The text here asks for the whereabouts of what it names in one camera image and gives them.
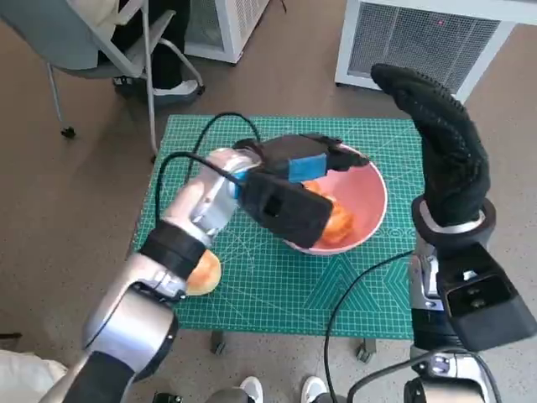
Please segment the black left hand blue tape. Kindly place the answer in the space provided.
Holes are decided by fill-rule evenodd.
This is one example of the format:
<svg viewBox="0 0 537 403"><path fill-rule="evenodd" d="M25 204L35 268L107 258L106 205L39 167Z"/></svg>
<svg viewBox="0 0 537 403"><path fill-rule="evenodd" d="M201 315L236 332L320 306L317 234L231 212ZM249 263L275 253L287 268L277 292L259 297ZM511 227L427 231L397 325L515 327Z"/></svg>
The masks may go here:
<svg viewBox="0 0 537 403"><path fill-rule="evenodd" d="M369 159L341 139L318 133L286 134L262 143L262 169L291 183L312 181L329 170L363 167Z"/></svg>

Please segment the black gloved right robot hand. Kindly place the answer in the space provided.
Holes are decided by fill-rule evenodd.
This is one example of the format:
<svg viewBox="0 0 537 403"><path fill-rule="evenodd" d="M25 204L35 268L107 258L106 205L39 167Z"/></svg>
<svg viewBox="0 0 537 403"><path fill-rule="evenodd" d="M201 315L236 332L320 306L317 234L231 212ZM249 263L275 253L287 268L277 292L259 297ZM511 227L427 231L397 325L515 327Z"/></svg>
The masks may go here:
<svg viewBox="0 0 537 403"><path fill-rule="evenodd" d="M420 134L424 199L433 220L442 227L477 220L490 189L489 161L464 105L410 68L378 63L371 77Z"/></svg>

